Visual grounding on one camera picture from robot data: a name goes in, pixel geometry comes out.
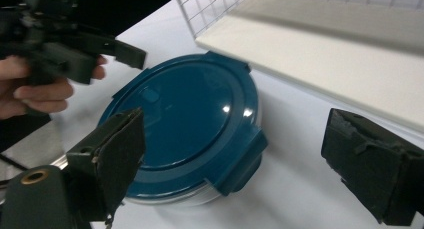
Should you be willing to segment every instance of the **round container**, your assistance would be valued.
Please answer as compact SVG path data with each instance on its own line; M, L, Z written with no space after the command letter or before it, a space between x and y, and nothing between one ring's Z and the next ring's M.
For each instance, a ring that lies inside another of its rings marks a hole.
M144 111L146 153L128 199L195 205L244 187L267 146L249 72L211 52L183 56L146 69L114 95L100 123Z

